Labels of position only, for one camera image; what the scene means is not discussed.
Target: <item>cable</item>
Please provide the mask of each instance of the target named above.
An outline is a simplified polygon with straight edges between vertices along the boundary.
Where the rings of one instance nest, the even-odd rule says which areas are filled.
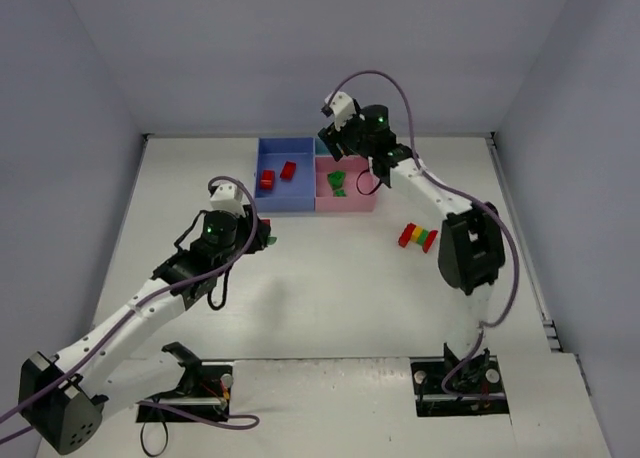
[[[222,282],[222,301],[219,305],[213,303],[213,290],[207,293],[207,304],[213,311],[220,311],[227,304],[227,287],[229,286],[229,275],[231,274],[231,268],[224,272],[224,280]]]
[[[428,376],[425,374],[424,378],[420,382],[420,386],[418,387],[418,399],[420,400],[420,409],[424,406],[424,389],[427,386],[427,378]]]
[[[184,239],[189,235],[189,233],[191,233],[193,231],[193,229],[196,227],[196,225],[198,224],[198,220],[200,219],[200,217],[202,215],[206,215],[207,214],[207,210],[200,210],[198,212],[198,214],[196,215],[196,217],[193,219],[193,222],[191,223],[191,225],[189,225],[189,228],[187,228],[186,230],[184,230],[184,233],[182,233],[178,239],[176,241],[173,242],[173,246],[175,246],[178,251],[181,250],[182,248],[180,248],[180,245],[182,244],[182,242],[184,241]]]
[[[227,423],[218,423],[217,421],[207,420],[206,418],[192,415],[191,413],[187,413],[186,411],[182,411],[172,406],[163,405],[162,403],[153,403],[152,401],[140,401],[138,402],[138,404],[149,406],[151,408],[158,408],[160,410],[170,411],[175,415],[182,416],[183,418],[187,418],[188,420],[195,421],[196,423],[202,423],[204,425],[213,426],[215,428],[222,428],[223,430],[232,430],[232,431],[252,430],[260,424],[260,418],[258,418],[256,415],[249,415],[249,414],[226,415],[226,418],[228,420],[251,420],[252,421],[252,423],[248,423],[246,425],[229,425]]]
[[[205,385],[204,383],[200,383],[200,386],[203,387],[205,390],[207,390],[209,393],[211,393],[213,396],[215,396],[216,398],[220,398],[218,396],[218,394],[213,391],[211,388],[209,388],[207,385]]]
[[[159,401],[159,398],[153,398],[152,401],[154,403],[157,403]],[[164,446],[162,447],[162,450],[160,450],[158,453],[151,453],[147,449],[147,445],[144,442],[144,429],[147,426],[148,418],[151,417],[152,413],[156,413],[160,417],[160,423],[162,424],[162,429],[164,430]],[[149,415],[147,416],[147,420],[145,420],[145,422],[142,424],[142,428],[140,428],[140,447],[142,448],[142,452],[145,455],[147,455],[149,458],[158,458],[158,456],[162,455],[165,452],[165,450],[167,449],[167,446],[169,446],[169,427],[167,426],[167,422],[164,419],[164,415],[160,413],[160,410],[158,410],[157,408],[154,408],[149,412]]]
[[[251,246],[251,243],[253,242],[253,239],[256,236],[256,232],[258,230],[258,212],[257,212],[257,207],[256,207],[256,202],[253,199],[253,197],[251,196],[251,193],[249,192],[249,190],[242,184],[241,181],[236,180],[235,178],[231,178],[230,176],[217,176],[215,178],[212,178],[208,185],[207,185],[207,189],[210,189],[211,186],[213,185],[213,183],[217,182],[217,181],[229,181],[231,183],[233,183],[234,185],[236,185],[238,188],[240,188],[240,190],[242,191],[242,193],[244,194],[244,196],[247,198],[247,200],[249,201],[249,205],[251,207],[251,212],[253,215],[253,220],[252,220],[252,224],[251,224],[251,232],[249,233],[249,238],[247,238],[247,242],[244,244],[244,246],[238,251],[238,253],[236,253],[233,258],[231,258],[227,263],[225,263],[224,265],[216,268],[215,270],[209,271],[207,273],[204,273],[202,275],[198,275],[198,276],[194,276],[192,278],[183,280],[183,281],[179,281],[177,283],[174,283],[172,285],[169,286],[165,286],[164,288],[160,288],[159,290],[154,291],[153,293],[150,293],[149,295],[147,295],[146,297],[144,297],[142,300],[140,300],[140,302],[137,305],[137,308],[142,308],[143,306],[147,305],[151,300],[153,300],[154,298],[167,293],[168,291],[172,291],[175,289],[181,289],[184,288],[186,286],[192,285],[194,283],[197,283],[199,281],[202,280],[208,280],[209,278],[213,277],[213,276],[219,276],[221,273],[224,273],[225,271],[227,271],[229,268],[231,268],[233,266],[233,264],[238,261],[240,259],[240,257],[249,249],[249,247]],[[73,375],[75,375],[78,370],[80,370],[84,365],[87,364],[87,362],[93,358],[103,347],[104,345],[107,344],[107,342],[109,342],[109,340],[111,340],[111,338],[113,338],[113,336],[127,323],[127,321],[129,321],[133,316],[135,315],[135,312],[133,310],[128,311],[127,313],[125,313],[125,315],[120,318],[120,320],[113,326],[113,328],[111,328],[107,333],[105,333],[105,335],[102,337],[102,339],[100,339],[100,341],[98,341],[98,343],[96,344],[96,346],[94,346],[91,350],[89,350],[87,352],[87,354],[84,356],[84,358],[82,358],[75,366],[73,366],[68,372],[66,372],[65,374],[63,374],[61,377],[59,377],[58,379],[54,380],[53,382],[51,382],[50,384],[48,384],[47,386],[45,386],[44,388],[42,388],[40,391],[38,391],[37,393],[35,393],[34,395],[32,395],[31,397],[27,398],[26,400],[24,400],[21,403],[18,403],[16,406],[14,406],[13,408],[11,408],[9,411],[7,411],[6,413],[4,413],[2,416],[0,416],[0,424],[4,423],[5,421],[7,421],[9,418],[11,418],[12,416],[20,413],[22,410],[24,410],[25,408],[31,406],[32,404],[34,404],[36,401],[38,401],[39,399],[41,399],[43,396],[46,396],[48,393],[50,393],[52,390],[54,390],[55,388],[57,388],[62,382],[70,379]]]
[[[367,168],[366,170],[362,170],[360,172],[360,174],[358,175],[358,178],[356,178],[356,190],[358,190],[358,193],[360,193],[361,195],[364,196],[370,196],[373,195],[376,191],[378,191],[378,189],[380,188],[380,186],[382,186],[382,180],[378,181],[378,184],[376,186],[373,187],[373,189],[368,192],[368,193],[364,193],[361,189],[360,189],[360,178],[362,178],[362,175],[364,175],[367,171],[369,171],[369,168]]]
[[[410,141],[410,144],[411,144],[411,152],[413,154],[413,159],[415,161],[416,167],[421,171],[422,176],[424,176],[431,184],[437,186],[441,190],[447,191],[447,192],[452,193],[454,195],[457,195],[457,196],[459,196],[461,198],[464,198],[465,200],[470,201],[475,206],[480,208],[483,212],[485,212],[487,215],[489,215],[489,217],[491,217],[491,219],[500,228],[500,231],[502,232],[502,234],[504,235],[505,239],[507,240],[507,244],[509,245],[509,249],[511,250],[511,258],[513,259],[513,283],[511,285],[511,291],[509,293],[509,298],[507,299],[507,304],[505,305],[504,310],[498,316],[498,319],[496,319],[495,321],[490,322],[490,321],[484,321],[483,320],[480,323],[478,323],[479,332],[478,332],[478,339],[477,339],[475,345],[473,346],[471,351],[467,354],[467,356],[465,356],[460,361],[460,363],[458,363],[458,365],[456,365],[442,380],[441,387],[442,387],[442,391],[444,391],[445,393],[447,393],[449,395],[453,395],[453,396],[458,396],[458,397],[472,396],[472,395],[463,395],[463,394],[455,393],[455,392],[449,390],[447,388],[447,383],[451,380],[451,378],[455,375],[455,373],[457,373],[467,363],[469,363],[473,359],[474,355],[478,352],[478,350],[480,349],[480,346],[482,344],[482,340],[484,338],[484,328],[496,328],[497,326],[500,326],[504,322],[504,320],[507,318],[507,315],[511,311],[511,308],[513,308],[513,303],[515,302],[516,294],[518,292],[518,285],[520,284],[520,259],[518,257],[518,250],[516,248],[515,240],[513,239],[513,236],[511,235],[511,232],[509,231],[509,228],[507,228],[507,225],[505,225],[504,222],[498,216],[498,214],[495,213],[486,204],[484,204],[478,198],[470,195],[469,193],[466,193],[466,192],[464,192],[462,190],[458,190],[458,189],[453,188],[451,186],[445,185],[444,183],[440,183],[433,176],[431,176],[427,170],[425,170],[425,168],[423,167],[422,163],[420,163],[420,157],[418,156],[418,152],[416,150],[416,139],[415,139],[415,133],[414,133],[414,129],[413,129],[413,113],[411,112],[411,106],[409,105],[409,100],[407,98],[406,93],[402,89],[402,87],[390,75],[388,75],[387,73],[384,73],[382,71],[378,71],[378,70],[363,70],[363,71],[359,71],[357,73],[353,73],[352,75],[347,76],[344,80],[342,80],[340,82],[340,84],[338,86],[336,86],[336,88],[334,89],[333,93],[331,94],[331,96],[327,100],[327,103],[330,103],[333,100],[333,97],[336,95],[336,93],[338,91],[340,91],[340,89],[346,83],[348,83],[349,81],[351,81],[352,79],[354,79],[354,78],[356,78],[357,76],[360,76],[360,75],[378,75],[378,76],[381,76],[381,77],[385,78],[387,81],[389,81],[396,88],[396,90],[398,90],[398,93],[400,93],[400,96],[402,97],[402,101],[404,102],[404,106],[405,106],[405,108],[407,110],[407,119],[409,121],[409,141]]]
[[[29,433],[31,430],[33,430],[33,426],[27,426],[25,428],[22,428],[21,430],[16,431],[15,433],[5,436],[4,438],[0,438],[0,446],[4,445],[5,443],[9,443],[10,441],[15,440],[16,438],[21,437],[26,433]]]

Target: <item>black wire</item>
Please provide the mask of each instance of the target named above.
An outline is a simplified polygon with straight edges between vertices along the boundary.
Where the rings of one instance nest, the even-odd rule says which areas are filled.
[[[152,401],[154,403],[158,403],[160,401],[159,398],[153,398]],[[158,416],[160,417],[160,423],[162,424],[162,428],[164,429],[164,446],[162,447],[162,450],[160,450],[159,453],[151,453],[148,449],[147,449],[147,445],[144,442],[144,429],[147,426],[147,423],[149,422],[149,418],[151,418],[151,415],[153,413],[157,413]],[[162,410],[158,409],[158,408],[154,408],[152,409],[149,414],[147,415],[147,419],[144,421],[144,423],[142,424],[142,428],[140,428],[140,446],[142,447],[142,451],[145,455],[147,455],[149,458],[157,458],[158,456],[162,455],[165,450],[167,449],[167,446],[169,445],[169,428],[167,427],[167,422],[164,419],[164,414],[162,413]]]
[[[187,228],[184,233],[182,233],[178,239],[176,241],[173,242],[173,246],[175,246],[178,250],[180,250],[180,244],[184,241],[184,239],[187,237],[187,235],[189,233],[191,233],[193,231],[193,229],[196,227],[196,225],[198,224],[198,220],[200,219],[200,217],[204,214],[208,213],[207,210],[200,210],[198,212],[198,214],[196,215],[196,217],[193,219],[193,223],[191,223],[191,225],[189,226],[189,228]]]
[[[213,311],[220,311],[222,308],[224,308],[224,305],[227,304],[227,288],[229,286],[229,274],[231,274],[231,268],[233,268],[233,266],[227,268],[227,271],[224,272],[224,280],[222,282],[222,301],[220,302],[220,304],[215,305],[213,303],[213,290],[207,293],[207,303],[209,305],[209,308],[211,308]]]
[[[360,172],[360,174],[358,175],[358,178],[356,178],[356,190],[358,190],[358,193],[360,193],[361,195],[365,195],[365,196],[373,195],[376,191],[378,191],[378,188],[380,188],[380,186],[382,186],[382,180],[380,180],[380,181],[378,181],[378,184],[373,187],[373,190],[371,190],[368,193],[363,193],[362,192],[362,190],[360,189],[360,178],[362,178],[362,175],[364,175],[368,171],[369,171],[369,168],[367,168],[366,170],[362,170]]]
[[[423,380],[420,382],[420,386],[418,387],[418,400],[420,401],[420,408],[424,406],[424,389],[427,386],[427,375],[424,375]]]

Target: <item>red and yellow block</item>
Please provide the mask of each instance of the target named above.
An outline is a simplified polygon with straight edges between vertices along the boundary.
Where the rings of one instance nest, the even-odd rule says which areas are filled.
[[[428,231],[414,223],[409,223],[400,235],[400,238],[398,238],[398,244],[405,248],[407,244],[412,241],[422,246],[422,251],[426,253],[431,248],[431,245],[433,245],[437,236],[438,230]]]

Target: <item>yellow block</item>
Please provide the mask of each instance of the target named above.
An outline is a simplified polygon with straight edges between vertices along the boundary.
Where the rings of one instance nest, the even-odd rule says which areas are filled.
[[[418,242],[418,238],[420,238],[420,233],[422,233],[422,228],[420,228],[419,226],[416,226],[416,229],[413,230],[413,233],[411,233],[411,241],[413,241],[414,243]]]

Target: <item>blue bin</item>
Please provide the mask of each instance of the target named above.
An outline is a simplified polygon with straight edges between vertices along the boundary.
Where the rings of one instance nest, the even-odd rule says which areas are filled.
[[[260,138],[254,197],[258,211],[308,212],[315,209],[316,172],[314,138]],[[293,161],[296,171],[291,181],[280,179],[285,162]],[[264,170],[275,172],[272,190],[260,189]]]

